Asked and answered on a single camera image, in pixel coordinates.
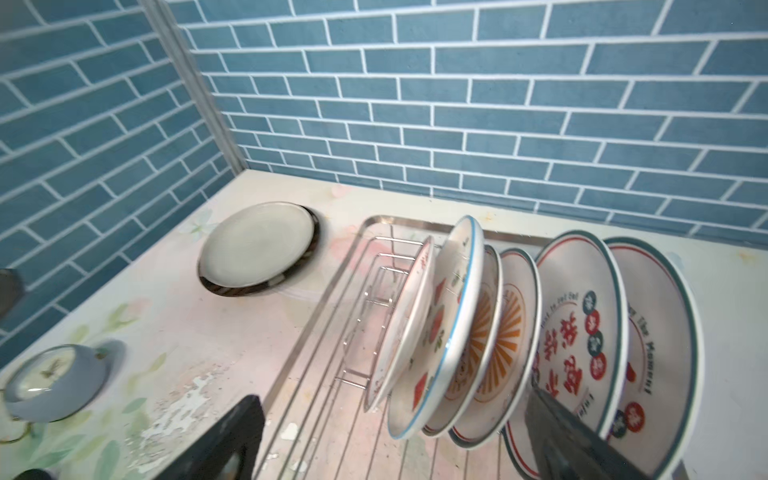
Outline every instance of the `orange sunburst pattern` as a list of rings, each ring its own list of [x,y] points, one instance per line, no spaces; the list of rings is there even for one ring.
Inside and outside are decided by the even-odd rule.
[[[498,327],[496,345],[485,370],[485,377],[475,393],[478,402],[490,402],[503,390],[515,363],[524,328],[525,302],[520,290],[514,285],[504,285],[502,322]]]
[[[491,333],[491,295],[488,293],[490,286],[483,284],[480,291],[475,317],[472,319],[472,331],[469,333],[469,340],[462,352],[462,358],[459,360],[458,368],[453,374],[453,380],[445,392],[448,400],[457,399],[472,383],[477,372],[480,358],[482,357],[485,344],[488,342],[488,335]]]

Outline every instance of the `blue brick wall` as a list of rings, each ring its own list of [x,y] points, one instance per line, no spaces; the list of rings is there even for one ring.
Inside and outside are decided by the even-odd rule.
[[[12,4],[0,268],[28,292],[0,321],[0,366],[233,177],[140,7]]]
[[[765,0],[185,0],[251,168],[768,247]]]

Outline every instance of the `metal dish rack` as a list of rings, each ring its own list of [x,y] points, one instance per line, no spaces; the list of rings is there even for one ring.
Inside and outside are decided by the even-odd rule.
[[[447,435],[393,440],[384,402],[362,411],[373,359],[422,240],[432,235],[442,245],[451,228],[399,217],[360,227],[290,371],[267,396],[256,478],[519,478],[501,436],[471,451]],[[520,247],[533,256],[550,240],[484,233],[499,252]]]

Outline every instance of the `countertop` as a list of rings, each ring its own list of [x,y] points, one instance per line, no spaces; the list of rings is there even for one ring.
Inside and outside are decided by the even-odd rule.
[[[216,224],[249,205],[285,200],[323,215],[312,267],[273,291],[244,298],[207,292],[197,255]],[[763,298],[768,253],[493,207],[246,170],[179,227],[0,371],[61,343],[104,346],[108,384],[69,419],[0,446],[0,478],[45,466],[59,478],[150,478],[249,393],[268,404],[359,225],[375,214],[553,237],[570,229],[631,235],[665,252],[697,299],[706,355],[704,398],[684,456],[691,478],[766,478],[760,380],[768,365]],[[0,425],[6,430],[7,422]]]

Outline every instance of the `wire rack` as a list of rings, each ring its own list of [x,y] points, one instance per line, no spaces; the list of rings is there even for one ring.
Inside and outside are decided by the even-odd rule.
[[[372,217],[360,228],[270,393],[255,476],[272,478],[520,478],[499,436],[467,451],[444,435],[394,440],[386,404],[363,412],[365,388],[392,309],[422,241],[451,226]],[[498,251],[535,255],[549,239],[485,231]]]

